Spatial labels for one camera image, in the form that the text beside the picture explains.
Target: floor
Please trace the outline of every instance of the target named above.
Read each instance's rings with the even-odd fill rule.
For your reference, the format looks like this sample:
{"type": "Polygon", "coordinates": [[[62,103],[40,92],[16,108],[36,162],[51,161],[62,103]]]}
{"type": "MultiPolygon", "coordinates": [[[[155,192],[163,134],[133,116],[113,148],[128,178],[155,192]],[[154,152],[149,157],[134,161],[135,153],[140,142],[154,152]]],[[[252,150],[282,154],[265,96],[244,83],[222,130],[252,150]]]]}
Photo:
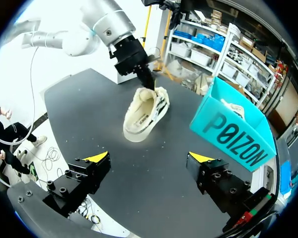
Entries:
{"type": "MultiPolygon", "coordinates": [[[[5,167],[3,173],[9,178],[11,185],[14,185],[21,181],[27,183],[31,179],[35,181],[38,186],[42,187],[44,190],[47,190],[46,181],[56,180],[59,176],[64,174],[64,171],[68,169],[68,165],[65,162],[57,146],[48,119],[40,126],[38,126],[33,131],[33,134],[35,136],[45,135],[48,137],[48,139],[38,148],[35,148],[31,142],[24,141],[15,151],[15,154],[18,150],[27,150],[28,153],[21,158],[21,162],[22,164],[27,165],[30,165],[33,162],[39,179],[36,181],[35,177],[31,174],[22,174],[21,177],[18,177],[17,172],[10,165],[7,165],[5,167]]],[[[106,212],[103,211],[95,203],[95,201],[92,200],[91,197],[89,197],[89,195],[86,197],[85,202],[82,203],[82,206],[80,206],[78,209],[79,213],[83,214],[85,217],[88,216],[89,220],[91,219],[93,214],[95,215],[92,219],[97,224],[92,227],[92,230],[116,237],[138,237],[137,235],[131,233],[120,224],[118,224],[109,215],[107,215],[106,212]]]]}

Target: white sneaker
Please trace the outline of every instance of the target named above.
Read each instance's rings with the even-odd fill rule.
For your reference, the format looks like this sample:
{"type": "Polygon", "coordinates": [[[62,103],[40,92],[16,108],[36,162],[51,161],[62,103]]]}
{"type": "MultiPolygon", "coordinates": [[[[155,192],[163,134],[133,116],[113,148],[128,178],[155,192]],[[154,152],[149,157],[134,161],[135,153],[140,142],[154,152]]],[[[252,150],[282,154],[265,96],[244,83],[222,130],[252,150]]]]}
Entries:
{"type": "Polygon", "coordinates": [[[141,142],[147,138],[154,126],[167,113],[170,106],[167,91],[156,88],[136,90],[124,121],[124,136],[131,142],[141,142]]]}
{"type": "Polygon", "coordinates": [[[32,144],[34,145],[34,147],[38,147],[39,145],[43,144],[46,140],[47,140],[47,137],[44,135],[41,135],[37,137],[36,141],[32,142],[32,144]]]}

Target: robotic arm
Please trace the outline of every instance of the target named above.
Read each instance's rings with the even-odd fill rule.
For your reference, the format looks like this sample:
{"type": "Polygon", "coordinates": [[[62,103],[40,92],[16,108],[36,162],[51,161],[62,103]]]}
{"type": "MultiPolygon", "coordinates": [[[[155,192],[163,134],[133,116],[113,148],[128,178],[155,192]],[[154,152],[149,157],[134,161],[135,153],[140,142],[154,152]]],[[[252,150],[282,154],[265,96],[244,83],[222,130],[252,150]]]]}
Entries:
{"type": "Polygon", "coordinates": [[[117,58],[115,67],[120,75],[136,73],[142,85],[153,90],[155,78],[148,64],[155,59],[134,38],[136,29],[119,5],[114,0],[87,0],[80,10],[83,24],[77,32],[28,32],[22,46],[63,49],[69,56],[82,56],[94,52],[101,39],[110,58],[117,58]]]}

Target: metal shelving unit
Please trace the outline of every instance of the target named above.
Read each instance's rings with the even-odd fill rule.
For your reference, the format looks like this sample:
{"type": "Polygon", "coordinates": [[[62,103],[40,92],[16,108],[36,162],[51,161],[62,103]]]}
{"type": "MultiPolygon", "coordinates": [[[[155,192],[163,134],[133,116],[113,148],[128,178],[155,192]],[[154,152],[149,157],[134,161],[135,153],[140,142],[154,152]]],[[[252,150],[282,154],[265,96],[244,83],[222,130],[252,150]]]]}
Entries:
{"type": "Polygon", "coordinates": [[[225,41],[224,41],[224,46],[222,48],[222,51],[219,52],[209,46],[206,46],[204,44],[200,44],[200,43],[197,43],[193,40],[190,40],[190,39],[187,39],[187,38],[184,38],[184,37],[180,37],[180,36],[176,36],[174,35],[174,31],[177,29],[175,28],[174,30],[172,30],[170,32],[170,36],[169,36],[169,40],[168,40],[168,44],[167,44],[167,49],[166,49],[166,53],[165,53],[165,57],[164,57],[164,64],[166,65],[167,64],[167,60],[168,60],[168,56],[173,56],[173,57],[179,57],[179,58],[182,58],[188,62],[191,62],[201,68],[204,68],[205,70],[207,70],[208,72],[212,73],[212,76],[222,76],[223,78],[233,82],[233,83],[236,83],[238,84],[235,79],[233,78],[230,78],[228,77],[227,75],[225,75],[221,70],[222,70],[222,66],[224,64],[225,61],[227,61],[228,63],[236,66],[240,71],[243,71],[245,72],[248,77],[250,77],[252,80],[256,80],[259,85],[262,87],[263,89],[263,95],[257,99],[250,91],[248,91],[246,88],[243,88],[244,89],[244,92],[253,100],[254,104],[256,105],[256,107],[259,107],[263,101],[265,100],[265,98],[267,97],[267,95],[270,93],[269,91],[271,90],[272,86],[274,85],[274,82],[275,82],[275,75],[274,73],[259,59],[257,58],[254,54],[252,54],[250,51],[248,51],[247,49],[245,49],[243,46],[241,46],[240,44],[234,42],[232,40],[233,38],[233,34],[228,32],[227,34],[225,33],[222,33],[220,31],[217,31],[217,30],[214,30],[210,27],[207,27],[207,26],[203,26],[203,25],[200,25],[198,23],[195,23],[195,22],[190,22],[190,21],[186,21],[184,19],[181,20],[181,24],[188,24],[188,25],[191,25],[191,26],[194,26],[194,27],[197,27],[197,28],[202,28],[204,30],[207,30],[207,31],[210,31],[214,34],[219,34],[221,36],[224,36],[225,37],[225,41]],[[206,50],[209,50],[211,51],[212,53],[214,54],[217,54],[219,55],[219,59],[217,61],[217,63],[215,64],[214,68],[210,68],[208,66],[204,66],[204,65],[201,65],[199,64],[198,62],[194,62],[193,60],[191,60],[189,57],[182,57],[174,52],[172,52],[170,50],[170,46],[171,46],[171,42],[172,42],[172,39],[177,39],[178,42],[179,41],[185,41],[185,42],[189,42],[189,43],[192,43],[196,46],[200,46],[206,50]],[[257,64],[262,68],[262,70],[265,70],[268,72],[268,77],[267,77],[267,84],[263,83],[262,81],[260,81],[258,79],[258,77],[256,75],[254,75],[253,73],[251,73],[248,69],[244,68],[241,64],[235,62],[234,60],[232,60],[231,58],[229,58],[227,56],[227,53],[228,53],[228,50],[230,48],[230,46],[235,46],[238,50],[242,51],[243,53],[245,53],[246,55],[250,56],[255,62],[257,62],[257,64]]]}
{"type": "Polygon", "coordinates": [[[246,72],[246,74],[253,78],[254,80],[256,80],[263,88],[263,95],[257,99],[251,92],[247,91],[246,88],[243,88],[245,93],[247,95],[250,96],[250,94],[252,96],[250,96],[254,102],[255,102],[255,105],[256,107],[260,107],[260,105],[263,103],[263,101],[265,100],[265,98],[267,97],[267,95],[270,93],[269,91],[271,90],[271,88],[273,87],[274,85],[274,82],[275,82],[275,75],[274,73],[259,59],[257,58],[255,55],[253,55],[250,51],[248,51],[247,49],[245,49],[243,46],[241,46],[240,44],[234,42],[232,39],[233,39],[233,34],[231,33],[228,33],[227,34],[227,39],[228,39],[228,43],[227,43],[227,46],[223,52],[224,54],[224,57],[222,57],[222,61],[219,63],[219,70],[217,72],[215,72],[215,76],[217,76],[219,73],[220,73],[220,69],[222,68],[223,64],[224,64],[224,61],[228,61],[230,62],[231,64],[233,64],[234,66],[237,66],[237,68],[243,70],[246,72]],[[253,75],[251,72],[249,72],[248,69],[242,67],[242,65],[240,65],[239,63],[233,61],[232,59],[230,59],[227,54],[228,54],[228,50],[230,48],[230,46],[233,45],[235,46],[236,48],[238,48],[240,51],[242,51],[243,53],[247,54],[248,56],[250,56],[254,61],[256,61],[261,67],[263,70],[266,70],[268,71],[269,73],[269,76],[268,78],[266,79],[267,82],[268,82],[268,85],[265,85],[263,82],[261,82],[255,75],[253,75]]]}
{"type": "MultiPolygon", "coordinates": [[[[194,22],[190,22],[190,21],[186,21],[186,20],[181,20],[181,24],[189,24],[189,25],[192,25],[192,26],[194,26],[194,27],[200,27],[200,28],[203,28],[203,29],[205,29],[205,30],[207,30],[207,31],[210,31],[211,33],[219,34],[219,35],[222,35],[222,36],[226,37],[226,34],[220,32],[220,31],[214,30],[214,29],[212,29],[211,27],[207,27],[207,26],[200,25],[200,24],[198,24],[198,23],[194,23],[194,22]]],[[[223,45],[222,51],[219,52],[219,51],[217,51],[217,50],[215,50],[215,49],[213,49],[213,48],[211,48],[211,47],[209,47],[209,46],[206,46],[206,45],[204,45],[204,44],[200,44],[200,43],[195,42],[195,41],[192,41],[192,40],[190,40],[190,39],[187,39],[187,38],[184,38],[184,37],[181,37],[181,36],[176,36],[176,35],[174,35],[174,34],[173,34],[174,31],[175,31],[178,27],[179,27],[179,26],[177,26],[175,29],[171,30],[171,32],[170,32],[169,40],[168,40],[168,44],[167,44],[167,48],[166,48],[166,52],[165,52],[165,57],[164,57],[164,65],[167,64],[167,60],[168,60],[168,57],[169,57],[169,56],[176,56],[176,57],[182,58],[183,60],[186,60],[186,61],[188,61],[188,62],[191,62],[191,63],[193,63],[193,64],[195,64],[195,65],[197,65],[197,66],[199,66],[199,67],[201,67],[201,68],[204,68],[204,69],[207,70],[208,72],[212,73],[212,76],[215,76],[215,72],[219,69],[219,62],[220,62],[220,60],[221,60],[222,57],[223,57],[223,54],[222,54],[222,53],[223,53],[224,49],[226,48],[226,45],[227,45],[227,42],[228,42],[227,38],[225,38],[225,41],[224,41],[224,45],[223,45]],[[219,55],[219,59],[218,59],[217,63],[215,64],[214,68],[210,68],[210,67],[208,67],[208,66],[201,65],[201,64],[199,64],[198,62],[195,62],[195,61],[191,60],[189,57],[182,57],[182,56],[180,56],[180,55],[178,55],[178,54],[176,54],[176,53],[174,53],[174,52],[172,52],[172,51],[170,50],[172,39],[177,39],[178,41],[180,41],[180,40],[181,40],[181,41],[185,41],[185,42],[188,42],[188,43],[192,43],[192,44],[194,44],[194,45],[196,45],[196,46],[202,47],[202,48],[204,48],[204,49],[206,49],[206,50],[211,51],[211,52],[214,53],[214,54],[219,55]]]]}

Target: blue storage bin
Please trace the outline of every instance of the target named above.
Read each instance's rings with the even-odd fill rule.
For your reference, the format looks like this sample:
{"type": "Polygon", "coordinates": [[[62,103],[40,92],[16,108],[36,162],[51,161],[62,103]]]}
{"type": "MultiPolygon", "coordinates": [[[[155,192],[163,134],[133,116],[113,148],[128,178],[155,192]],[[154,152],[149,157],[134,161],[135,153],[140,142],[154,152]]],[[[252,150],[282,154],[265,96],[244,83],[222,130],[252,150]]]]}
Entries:
{"type": "Polygon", "coordinates": [[[190,35],[189,33],[183,32],[183,31],[174,31],[174,35],[176,36],[181,36],[187,39],[191,39],[193,36],[190,35]]]}
{"type": "Polygon", "coordinates": [[[207,37],[203,39],[203,44],[209,47],[213,47],[213,41],[207,37]]]}
{"type": "Polygon", "coordinates": [[[224,42],[224,40],[225,40],[225,37],[224,36],[220,36],[218,34],[215,34],[214,41],[222,41],[222,42],[224,42]]]}
{"type": "Polygon", "coordinates": [[[195,41],[195,42],[198,42],[198,43],[201,43],[201,44],[203,43],[203,39],[201,39],[201,38],[192,37],[191,40],[195,41]]]}
{"type": "Polygon", "coordinates": [[[217,50],[219,52],[222,51],[222,48],[223,48],[223,45],[224,45],[224,42],[213,42],[213,49],[214,50],[217,50]]]}
{"type": "Polygon", "coordinates": [[[202,35],[202,34],[197,34],[197,38],[199,38],[199,39],[204,39],[205,38],[205,35],[202,35]]]}
{"type": "Polygon", "coordinates": [[[273,135],[264,114],[217,77],[204,96],[190,128],[251,172],[276,155],[273,135]],[[224,106],[221,99],[242,106],[245,120],[224,106]]]}

